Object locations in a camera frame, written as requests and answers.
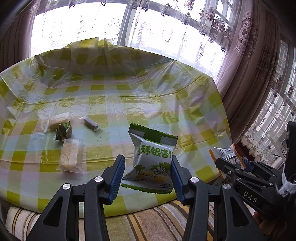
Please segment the green white ginkgo snack packet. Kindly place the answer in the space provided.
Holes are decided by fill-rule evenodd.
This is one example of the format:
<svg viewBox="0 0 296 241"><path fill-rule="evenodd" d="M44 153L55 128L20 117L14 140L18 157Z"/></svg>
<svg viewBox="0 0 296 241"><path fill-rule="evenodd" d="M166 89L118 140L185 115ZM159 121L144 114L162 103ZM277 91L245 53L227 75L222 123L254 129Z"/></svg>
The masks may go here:
<svg viewBox="0 0 296 241"><path fill-rule="evenodd" d="M171 161L178 137L136 123L130 124L128 133L134 145L133 168L122 178L121 186L148 193L171 193Z"/></svg>

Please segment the clear packet crumbly biscuit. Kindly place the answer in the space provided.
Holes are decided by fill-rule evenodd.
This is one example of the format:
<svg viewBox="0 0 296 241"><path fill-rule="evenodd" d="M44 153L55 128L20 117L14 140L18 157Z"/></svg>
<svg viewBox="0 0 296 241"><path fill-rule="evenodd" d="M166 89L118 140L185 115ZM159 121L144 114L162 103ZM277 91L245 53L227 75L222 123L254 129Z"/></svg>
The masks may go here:
<svg viewBox="0 0 296 241"><path fill-rule="evenodd" d="M82 160L83 142L80 139L67 138L63 142L59 166L57 170L79 173L83 170Z"/></svg>

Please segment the small green pea packet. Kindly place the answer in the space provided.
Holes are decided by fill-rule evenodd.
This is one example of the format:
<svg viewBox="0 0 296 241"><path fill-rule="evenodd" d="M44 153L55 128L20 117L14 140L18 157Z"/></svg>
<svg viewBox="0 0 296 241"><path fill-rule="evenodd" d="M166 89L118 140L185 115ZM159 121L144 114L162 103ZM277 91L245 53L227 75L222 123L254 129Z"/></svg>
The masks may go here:
<svg viewBox="0 0 296 241"><path fill-rule="evenodd" d="M71 138L72 135L72 126L71 122L65 122L62 124L58 124L56 128L55 138L56 141L64 141L67 138Z"/></svg>

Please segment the grey orange-edged snack packet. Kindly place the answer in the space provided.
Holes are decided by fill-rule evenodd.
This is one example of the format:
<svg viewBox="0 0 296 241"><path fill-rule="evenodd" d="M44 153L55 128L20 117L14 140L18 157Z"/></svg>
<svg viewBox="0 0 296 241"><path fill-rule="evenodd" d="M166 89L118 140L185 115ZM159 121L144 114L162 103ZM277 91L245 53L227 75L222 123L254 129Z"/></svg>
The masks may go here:
<svg viewBox="0 0 296 241"><path fill-rule="evenodd" d="M235 149L234 144L232 144L229 148L213 147L209 150L209 154L215 164L218 159L223 159L236 166L236 168L240 168L242 170L246 169L246 165L244 164L242 157Z"/></svg>

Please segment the striped beige cushion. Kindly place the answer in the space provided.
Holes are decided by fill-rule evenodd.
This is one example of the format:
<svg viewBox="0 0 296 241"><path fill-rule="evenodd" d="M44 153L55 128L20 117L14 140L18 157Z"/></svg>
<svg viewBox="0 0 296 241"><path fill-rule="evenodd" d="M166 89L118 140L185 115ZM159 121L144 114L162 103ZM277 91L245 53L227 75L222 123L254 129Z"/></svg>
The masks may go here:
<svg viewBox="0 0 296 241"><path fill-rule="evenodd" d="M26 240L40 214L12 206L5 227ZM174 200L143 211L106 218L110 240L182 240L189 207Z"/></svg>

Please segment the small grey bar packet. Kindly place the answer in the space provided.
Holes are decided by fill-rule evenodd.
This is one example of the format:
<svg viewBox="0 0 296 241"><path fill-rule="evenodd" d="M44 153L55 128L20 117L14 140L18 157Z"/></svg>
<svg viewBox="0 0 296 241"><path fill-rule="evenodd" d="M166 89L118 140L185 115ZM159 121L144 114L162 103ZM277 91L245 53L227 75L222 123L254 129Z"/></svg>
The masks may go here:
<svg viewBox="0 0 296 241"><path fill-rule="evenodd" d="M80 119L83 120L84 124L87 127L89 127L91 130L93 130L94 132L99 130L99 124L97 122L95 122L94 120L92 120L90 117L83 116Z"/></svg>

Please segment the clear packet rectangular cake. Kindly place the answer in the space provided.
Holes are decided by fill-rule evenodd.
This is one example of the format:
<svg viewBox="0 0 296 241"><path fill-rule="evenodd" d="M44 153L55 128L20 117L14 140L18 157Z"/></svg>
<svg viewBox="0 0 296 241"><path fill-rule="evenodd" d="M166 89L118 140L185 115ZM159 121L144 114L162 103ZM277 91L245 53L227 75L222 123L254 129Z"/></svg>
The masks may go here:
<svg viewBox="0 0 296 241"><path fill-rule="evenodd" d="M47 120L41 121L41 128L44 132L55 130L59 124L64 124L70 121L73 113L61 113L54 116L51 116Z"/></svg>

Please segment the green checkered plastic tablecloth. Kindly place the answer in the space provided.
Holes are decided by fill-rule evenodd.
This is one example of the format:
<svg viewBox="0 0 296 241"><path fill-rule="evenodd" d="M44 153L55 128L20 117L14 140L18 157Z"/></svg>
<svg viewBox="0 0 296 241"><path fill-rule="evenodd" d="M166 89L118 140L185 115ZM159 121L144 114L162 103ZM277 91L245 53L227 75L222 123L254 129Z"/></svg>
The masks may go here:
<svg viewBox="0 0 296 241"><path fill-rule="evenodd" d="M83 142L79 173L57 170L62 144L41 128L67 112ZM1 73L1 198L41 212L62 184L88 182L118 155L130 171L131 123L177 136L178 161L204 182L218 176L209 150L231 144L213 79L179 61L94 38L9 67Z"/></svg>

